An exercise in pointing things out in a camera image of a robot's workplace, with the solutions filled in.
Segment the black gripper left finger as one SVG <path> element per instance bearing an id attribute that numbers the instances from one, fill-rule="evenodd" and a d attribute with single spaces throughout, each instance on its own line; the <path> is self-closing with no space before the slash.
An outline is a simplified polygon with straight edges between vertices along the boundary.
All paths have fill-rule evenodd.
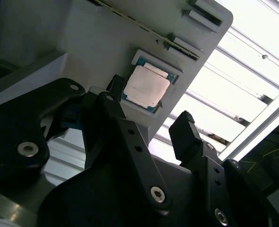
<path id="1" fill-rule="evenodd" d="M 47 143 L 76 128 L 83 133 L 85 170 L 108 164 L 116 178 L 128 174 L 144 203 L 168 215 L 172 200 L 164 180 L 137 125 L 121 108 L 123 85 L 116 75 L 94 94 L 60 78 L 1 104 L 0 183 L 33 181 L 50 157 Z"/>

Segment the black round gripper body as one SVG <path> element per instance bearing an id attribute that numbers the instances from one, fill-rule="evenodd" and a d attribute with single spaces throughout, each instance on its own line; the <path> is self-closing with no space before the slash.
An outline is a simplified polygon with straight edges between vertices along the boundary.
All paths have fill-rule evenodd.
<path id="1" fill-rule="evenodd" d="M 168 215 L 148 207 L 128 174 L 116 178 L 108 164 L 85 170 L 53 189 L 39 209 L 41 227 L 196 227 L 193 177 L 159 157 L 154 162 L 172 198 Z"/>

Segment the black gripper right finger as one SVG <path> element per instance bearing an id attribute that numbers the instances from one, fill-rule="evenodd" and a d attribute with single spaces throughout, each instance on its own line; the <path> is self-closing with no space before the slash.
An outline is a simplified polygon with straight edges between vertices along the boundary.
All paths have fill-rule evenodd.
<path id="1" fill-rule="evenodd" d="M 279 213 L 233 159 L 221 161 L 183 111 L 169 128 L 175 157 L 191 171 L 194 212 L 204 227 L 279 227 Z"/>

